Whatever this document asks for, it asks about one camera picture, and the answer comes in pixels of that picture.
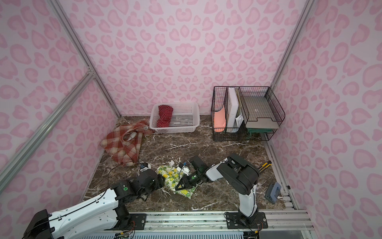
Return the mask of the lemon print skirt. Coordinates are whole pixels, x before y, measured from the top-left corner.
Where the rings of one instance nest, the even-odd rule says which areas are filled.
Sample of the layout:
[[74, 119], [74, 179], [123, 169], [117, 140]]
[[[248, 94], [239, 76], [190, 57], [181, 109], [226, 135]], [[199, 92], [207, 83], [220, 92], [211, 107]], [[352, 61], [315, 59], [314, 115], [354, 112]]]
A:
[[176, 191], [176, 186], [179, 184], [181, 177], [184, 175], [183, 172], [179, 172], [178, 169], [169, 165], [159, 166], [156, 169], [156, 172], [165, 178], [165, 187], [171, 190], [174, 194], [179, 194], [188, 199], [191, 199], [193, 193], [196, 190], [196, 187], [192, 187], [191, 189], [187, 190], [183, 189]]

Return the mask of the red polka dot skirt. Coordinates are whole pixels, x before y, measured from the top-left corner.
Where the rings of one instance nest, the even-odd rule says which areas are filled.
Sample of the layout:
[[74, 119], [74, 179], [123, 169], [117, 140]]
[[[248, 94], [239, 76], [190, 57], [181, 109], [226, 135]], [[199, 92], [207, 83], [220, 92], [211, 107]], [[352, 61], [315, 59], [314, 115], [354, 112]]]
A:
[[157, 127], [169, 127], [173, 115], [173, 107], [169, 105], [159, 105], [158, 106], [158, 115], [159, 119], [157, 120]]

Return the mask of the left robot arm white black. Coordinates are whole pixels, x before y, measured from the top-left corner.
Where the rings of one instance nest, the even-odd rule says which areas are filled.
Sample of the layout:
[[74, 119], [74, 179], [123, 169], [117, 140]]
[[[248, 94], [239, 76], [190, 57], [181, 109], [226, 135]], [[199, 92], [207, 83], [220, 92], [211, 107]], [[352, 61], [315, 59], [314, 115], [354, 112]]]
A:
[[103, 230], [134, 230], [134, 221], [126, 204], [136, 199], [146, 200], [164, 187], [165, 178], [152, 169], [137, 177], [123, 179], [103, 193], [67, 209], [48, 213], [37, 212], [31, 219], [24, 239], [78, 239]]

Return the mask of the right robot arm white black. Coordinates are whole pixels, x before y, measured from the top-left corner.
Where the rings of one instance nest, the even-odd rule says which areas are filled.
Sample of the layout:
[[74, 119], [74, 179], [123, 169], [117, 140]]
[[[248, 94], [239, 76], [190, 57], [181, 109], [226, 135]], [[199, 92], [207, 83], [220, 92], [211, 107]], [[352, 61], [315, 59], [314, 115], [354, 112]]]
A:
[[207, 166], [201, 158], [195, 156], [191, 165], [195, 171], [182, 176], [175, 187], [176, 191], [189, 190], [199, 184], [225, 179], [239, 195], [239, 213], [248, 219], [258, 213], [256, 189], [260, 172], [243, 157], [232, 153], [220, 163]]

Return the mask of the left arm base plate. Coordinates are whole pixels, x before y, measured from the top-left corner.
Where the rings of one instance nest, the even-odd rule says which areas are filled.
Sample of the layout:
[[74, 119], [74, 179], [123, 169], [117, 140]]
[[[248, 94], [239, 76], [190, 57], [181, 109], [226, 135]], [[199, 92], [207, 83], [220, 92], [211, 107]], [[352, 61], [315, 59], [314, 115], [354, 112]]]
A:
[[137, 213], [137, 214], [127, 214], [124, 216], [118, 216], [117, 224], [112, 228], [112, 230], [129, 231], [144, 230], [146, 224], [147, 214]]

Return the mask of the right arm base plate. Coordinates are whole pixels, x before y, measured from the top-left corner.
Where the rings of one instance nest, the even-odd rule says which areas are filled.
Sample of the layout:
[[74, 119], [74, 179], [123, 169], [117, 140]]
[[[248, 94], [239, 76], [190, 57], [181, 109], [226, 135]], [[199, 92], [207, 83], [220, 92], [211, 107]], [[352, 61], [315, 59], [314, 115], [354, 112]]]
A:
[[268, 220], [265, 213], [255, 212], [252, 217], [245, 217], [240, 212], [225, 212], [224, 217], [226, 219], [226, 224], [228, 229], [267, 229]]

